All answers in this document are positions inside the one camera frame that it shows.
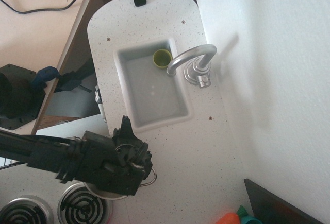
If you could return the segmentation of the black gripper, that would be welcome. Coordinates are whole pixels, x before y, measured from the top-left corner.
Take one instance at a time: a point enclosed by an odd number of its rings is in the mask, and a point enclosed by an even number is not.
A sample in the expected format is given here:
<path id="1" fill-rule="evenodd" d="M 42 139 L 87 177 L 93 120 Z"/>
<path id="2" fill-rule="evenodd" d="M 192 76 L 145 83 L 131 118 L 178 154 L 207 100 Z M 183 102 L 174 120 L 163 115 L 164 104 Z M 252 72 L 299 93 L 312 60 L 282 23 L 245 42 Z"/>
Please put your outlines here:
<path id="1" fill-rule="evenodd" d="M 134 196 L 152 169 L 149 145 L 136 138 L 125 115 L 113 138 L 85 132 L 81 151 L 84 156 L 74 179 L 104 192 Z"/>

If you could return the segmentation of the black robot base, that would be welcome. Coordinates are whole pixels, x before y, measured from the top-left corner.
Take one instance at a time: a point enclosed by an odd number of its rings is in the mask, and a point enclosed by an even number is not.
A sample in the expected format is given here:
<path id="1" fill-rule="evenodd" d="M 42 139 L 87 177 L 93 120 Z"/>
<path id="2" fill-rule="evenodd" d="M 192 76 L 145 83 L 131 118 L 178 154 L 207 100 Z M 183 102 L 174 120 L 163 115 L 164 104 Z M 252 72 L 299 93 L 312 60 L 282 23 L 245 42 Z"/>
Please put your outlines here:
<path id="1" fill-rule="evenodd" d="M 37 119 L 45 91 L 32 88 L 36 75 L 13 64 L 1 67 L 1 128 L 15 130 Z"/>

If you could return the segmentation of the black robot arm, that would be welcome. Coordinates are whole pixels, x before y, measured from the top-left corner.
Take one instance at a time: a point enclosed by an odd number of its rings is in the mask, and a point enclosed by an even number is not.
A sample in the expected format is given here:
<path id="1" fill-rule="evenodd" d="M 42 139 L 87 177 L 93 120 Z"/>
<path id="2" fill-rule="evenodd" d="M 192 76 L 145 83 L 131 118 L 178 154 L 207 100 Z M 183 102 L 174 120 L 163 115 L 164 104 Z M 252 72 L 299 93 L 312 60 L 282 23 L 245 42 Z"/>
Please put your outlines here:
<path id="1" fill-rule="evenodd" d="M 136 194 L 153 166 L 149 146 L 134 135 L 128 116 L 123 116 L 113 137 L 90 131 L 81 139 L 1 131 L 1 157 L 54 172 L 61 183 L 78 180 L 129 196 Z"/>

